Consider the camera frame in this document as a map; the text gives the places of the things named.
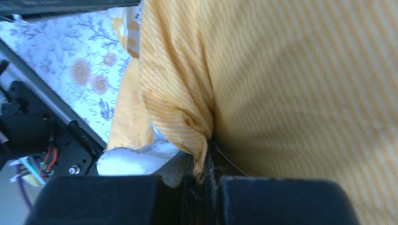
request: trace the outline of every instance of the white floral pattern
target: white floral pattern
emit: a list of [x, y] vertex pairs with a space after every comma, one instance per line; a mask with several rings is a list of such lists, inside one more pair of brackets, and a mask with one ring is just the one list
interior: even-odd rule
[[109, 140], [120, 82], [130, 61], [108, 13], [31, 23], [0, 22], [1, 39], [105, 142]]

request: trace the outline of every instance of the screw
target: screw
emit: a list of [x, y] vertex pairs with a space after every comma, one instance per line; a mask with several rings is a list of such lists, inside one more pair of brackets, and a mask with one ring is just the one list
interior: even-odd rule
[[77, 165], [72, 166], [69, 168], [69, 174], [78, 174], [80, 172], [80, 167]]

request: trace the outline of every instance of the yellow cloth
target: yellow cloth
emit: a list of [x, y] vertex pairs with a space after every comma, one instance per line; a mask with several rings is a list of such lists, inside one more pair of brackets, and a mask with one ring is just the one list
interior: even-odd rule
[[334, 180], [398, 224], [397, 36], [393, 0], [145, 0], [139, 91], [196, 174], [215, 135], [248, 175]]
[[109, 10], [113, 28], [123, 47], [132, 55], [119, 89], [108, 150], [118, 146], [140, 148], [153, 141], [151, 120], [139, 94], [138, 43], [140, 7]]

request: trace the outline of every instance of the wire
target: wire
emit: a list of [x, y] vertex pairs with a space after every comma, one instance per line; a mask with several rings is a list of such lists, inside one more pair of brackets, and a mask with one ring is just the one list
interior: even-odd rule
[[35, 157], [29, 156], [28, 159], [29, 159], [29, 162], [31, 162], [32, 164], [34, 164], [34, 168], [35, 168], [35, 169], [39, 169], [39, 168], [40, 168], [40, 164], [38, 163], [38, 161], [36, 160]]
[[17, 174], [16, 177], [16, 182], [18, 184], [19, 191], [21, 192], [23, 201], [25, 202], [26, 206], [29, 208], [29, 210], [32, 209], [32, 203], [30, 202], [28, 195], [26, 194], [25, 188], [23, 188], [23, 181], [22, 177], [20, 175], [21, 173], [21, 164], [15, 165], [15, 172]]
[[53, 157], [53, 160], [51, 161], [50, 165], [48, 165], [48, 167], [47, 167], [48, 170], [51, 169], [51, 167], [55, 164], [55, 162], [57, 161], [57, 158], [58, 158], [58, 149], [54, 148], [53, 151], [54, 151], [54, 157]]
[[41, 164], [41, 166], [40, 166], [40, 168], [39, 168], [39, 170], [38, 170], [38, 174], [39, 174], [39, 176], [42, 177], [42, 178], [46, 178], [46, 177], [43, 177], [42, 172], [43, 172], [44, 166], [46, 165], [46, 161], [47, 161], [48, 157], [50, 156], [50, 152], [51, 152], [51, 148], [48, 148], [48, 149], [47, 149], [46, 157], [44, 158], [43, 163]]

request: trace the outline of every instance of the purple wire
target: purple wire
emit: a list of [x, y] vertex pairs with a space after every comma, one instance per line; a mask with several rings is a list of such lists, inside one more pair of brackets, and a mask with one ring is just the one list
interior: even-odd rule
[[15, 165], [15, 172], [17, 174], [16, 182], [18, 183], [18, 188], [19, 188], [19, 191], [21, 192], [23, 201], [26, 203], [26, 206], [28, 206], [29, 210], [31, 210], [32, 209], [32, 204], [31, 204], [31, 202], [30, 202], [30, 200], [28, 198], [28, 195], [26, 194], [25, 189], [23, 188], [22, 177], [20, 176], [21, 164]]
[[28, 156], [29, 161], [33, 162], [34, 165], [36, 166], [37, 169], [40, 168], [40, 165], [38, 164], [38, 161], [36, 160], [36, 158], [34, 158], [33, 156]]

